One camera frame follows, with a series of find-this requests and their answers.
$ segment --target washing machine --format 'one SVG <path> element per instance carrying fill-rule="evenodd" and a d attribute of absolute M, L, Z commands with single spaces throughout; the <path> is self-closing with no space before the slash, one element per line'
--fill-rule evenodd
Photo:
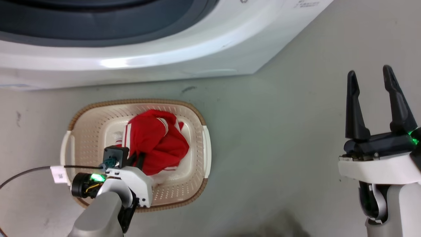
<path fill-rule="evenodd" d="M 0 87 L 252 74 L 333 0 L 0 0 Z"/>

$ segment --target yellow wire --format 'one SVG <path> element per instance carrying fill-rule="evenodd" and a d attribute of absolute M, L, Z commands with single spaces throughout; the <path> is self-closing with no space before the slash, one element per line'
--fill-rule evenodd
<path fill-rule="evenodd" d="M 87 193 L 89 189 L 92 189 L 92 188 L 95 188 L 95 187 L 98 187 L 98 186 L 99 186 L 99 183 L 95 184 L 95 185 L 92 185 L 91 187 L 86 189 L 85 193 Z"/>

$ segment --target brown basket rim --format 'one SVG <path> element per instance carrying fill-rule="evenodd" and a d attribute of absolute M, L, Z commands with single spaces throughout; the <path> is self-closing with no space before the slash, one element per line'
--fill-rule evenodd
<path fill-rule="evenodd" d="M 170 105 L 182 105 L 184 107 L 189 108 L 190 110 L 192 110 L 199 118 L 200 123 L 205 126 L 206 122 L 205 119 L 203 118 L 203 116 L 200 114 L 200 112 L 190 103 L 184 102 L 184 101 L 180 101 L 180 100 L 165 100 L 165 99 L 131 99 L 131 100 L 111 100 L 111 101 L 105 101 L 105 102 L 98 102 L 98 103 L 93 103 L 90 105 L 87 105 L 85 107 L 83 107 L 82 109 L 80 109 L 76 115 L 72 118 L 72 120 L 70 121 L 68 130 L 72 131 L 75 127 L 75 124 L 77 122 L 77 120 L 88 110 L 93 109 L 93 108 L 99 108 L 99 107 L 104 107 L 104 106 L 109 106 L 109 105 L 124 105 L 124 104 L 141 104 L 141 103 L 150 103 L 150 104 L 170 104 Z M 143 212 L 153 212 L 153 211 L 159 211 L 159 210 L 167 210 L 167 209 L 172 209 L 172 208 L 177 208 L 177 207 L 182 207 L 185 205 L 188 205 L 192 202 L 194 202 L 201 194 L 202 192 L 205 190 L 206 184 L 208 183 L 208 179 L 204 178 L 202 181 L 202 184 L 199 187 L 199 190 L 189 199 L 186 199 L 184 201 L 181 202 L 175 202 L 175 203 L 170 203 L 170 204 L 165 204 L 165 205 L 158 205 L 158 206 L 151 206 L 150 208 L 143 208 L 143 207 L 138 207 L 136 209 L 136 213 L 143 213 Z M 81 198 L 76 198 L 74 197 L 74 200 L 83 208 L 86 208 L 89 206 L 89 204 L 87 202 L 85 202 L 83 199 Z"/>

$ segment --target black cable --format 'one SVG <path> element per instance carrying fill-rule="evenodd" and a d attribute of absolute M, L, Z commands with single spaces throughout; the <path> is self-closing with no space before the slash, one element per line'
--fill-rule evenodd
<path fill-rule="evenodd" d="M 19 174 L 9 178 L 8 180 L 4 181 L 1 185 L 0 185 L 0 189 L 2 189 L 4 187 L 4 185 L 8 184 L 10 181 L 14 180 L 17 177 L 20 177 L 22 175 L 25 175 L 27 173 L 33 172 L 33 171 L 38 171 L 38 170 L 48 170 L 50 169 L 51 166 L 42 166 L 42 167 L 38 167 L 38 168 L 33 168 L 30 170 L 26 170 L 24 172 L 20 172 Z M 100 170 L 102 169 L 102 167 L 96 167 L 96 166 L 83 166 L 83 165 L 65 165 L 64 168 L 80 168 L 80 169 L 94 169 L 94 170 Z M 0 228 L 0 234 L 2 234 L 4 237 L 7 237 L 6 233 Z"/>

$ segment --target green led indicator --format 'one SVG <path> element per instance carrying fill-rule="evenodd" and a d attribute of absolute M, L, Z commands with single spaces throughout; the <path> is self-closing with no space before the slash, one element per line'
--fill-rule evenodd
<path fill-rule="evenodd" d="M 92 174 L 91 179 L 95 180 L 96 182 L 104 182 L 105 181 L 104 176 L 98 175 L 98 174 Z"/>
<path fill-rule="evenodd" d="M 412 138 L 412 143 L 414 143 L 415 145 L 417 145 L 419 142 L 420 142 L 420 141 L 418 141 L 417 139 Z"/>

